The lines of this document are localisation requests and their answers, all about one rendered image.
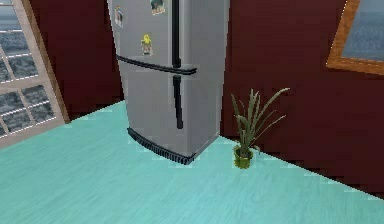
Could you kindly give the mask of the grey fridge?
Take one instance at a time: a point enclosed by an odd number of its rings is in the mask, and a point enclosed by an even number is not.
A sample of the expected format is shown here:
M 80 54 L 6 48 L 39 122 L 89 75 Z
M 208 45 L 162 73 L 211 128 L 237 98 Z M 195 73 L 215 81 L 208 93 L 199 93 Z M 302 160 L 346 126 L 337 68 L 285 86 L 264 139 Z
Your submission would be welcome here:
M 153 15 L 150 0 L 107 0 L 128 133 L 140 145 L 188 165 L 220 133 L 230 0 L 180 0 L 181 67 L 172 65 L 172 0 Z M 123 28 L 115 23 L 115 8 Z M 152 41 L 144 55 L 143 35 Z M 181 76 L 183 128 L 176 123 L 173 76 Z

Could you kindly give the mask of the green potted house plant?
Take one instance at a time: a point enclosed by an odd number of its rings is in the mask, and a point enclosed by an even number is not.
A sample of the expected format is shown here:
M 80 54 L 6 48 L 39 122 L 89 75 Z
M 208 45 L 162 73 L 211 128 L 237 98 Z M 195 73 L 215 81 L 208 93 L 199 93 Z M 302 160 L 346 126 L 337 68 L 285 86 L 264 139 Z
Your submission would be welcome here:
M 285 118 L 280 116 L 267 124 L 267 120 L 275 113 L 275 110 L 264 115 L 268 107 L 288 88 L 277 91 L 264 105 L 261 104 L 261 96 L 253 89 L 250 90 L 248 107 L 244 106 L 241 100 L 231 95 L 234 118 L 237 122 L 239 140 L 233 147 L 234 165 L 239 169 L 248 169 L 253 158 L 252 146 L 254 143 L 274 124 Z

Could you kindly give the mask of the yellow fridge magnet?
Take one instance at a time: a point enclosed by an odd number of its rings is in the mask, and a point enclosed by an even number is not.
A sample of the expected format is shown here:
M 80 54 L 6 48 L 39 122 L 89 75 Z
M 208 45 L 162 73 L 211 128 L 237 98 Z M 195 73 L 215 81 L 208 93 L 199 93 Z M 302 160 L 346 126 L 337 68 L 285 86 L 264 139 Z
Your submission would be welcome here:
M 144 55 L 152 55 L 152 41 L 148 34 L 143 35 L 141 40 L 142 52 Z

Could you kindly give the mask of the dark fridge magnet photo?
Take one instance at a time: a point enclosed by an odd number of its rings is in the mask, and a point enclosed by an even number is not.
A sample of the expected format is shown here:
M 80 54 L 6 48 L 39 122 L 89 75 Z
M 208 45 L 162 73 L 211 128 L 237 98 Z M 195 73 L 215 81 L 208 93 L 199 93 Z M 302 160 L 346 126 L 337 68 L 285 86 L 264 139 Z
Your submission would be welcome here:
M 153 15 L 161 14 L 165 12 L 165 6 L 163 0 L 150 0 L 151 12 Z

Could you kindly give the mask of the pale fridge magnet photo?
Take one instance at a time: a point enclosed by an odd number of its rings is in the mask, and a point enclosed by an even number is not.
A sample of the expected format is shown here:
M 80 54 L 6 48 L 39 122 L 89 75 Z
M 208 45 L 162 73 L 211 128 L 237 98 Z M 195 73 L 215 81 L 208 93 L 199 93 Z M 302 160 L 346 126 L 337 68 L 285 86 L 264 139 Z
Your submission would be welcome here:
M 120 6 L 115 8 L 115 23 L 123 28 L 123 13 L 121 12 Z

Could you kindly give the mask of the wooden framed window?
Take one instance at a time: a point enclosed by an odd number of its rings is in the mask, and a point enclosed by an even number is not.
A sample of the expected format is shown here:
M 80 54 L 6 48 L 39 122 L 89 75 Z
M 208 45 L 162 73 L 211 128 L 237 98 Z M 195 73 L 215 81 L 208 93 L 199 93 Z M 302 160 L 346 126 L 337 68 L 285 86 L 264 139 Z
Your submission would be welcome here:
M 31 0 L 0 0 L 0 149 L 69 121 Z

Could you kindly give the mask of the wooden framed picture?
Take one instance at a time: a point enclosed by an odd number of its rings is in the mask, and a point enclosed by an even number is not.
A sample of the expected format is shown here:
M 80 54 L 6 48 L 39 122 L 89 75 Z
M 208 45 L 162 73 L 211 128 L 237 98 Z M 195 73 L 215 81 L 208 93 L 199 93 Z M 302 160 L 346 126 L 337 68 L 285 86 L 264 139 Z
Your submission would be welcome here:
M 328 68 L 384 76 L 384 0 L 346 0 Z

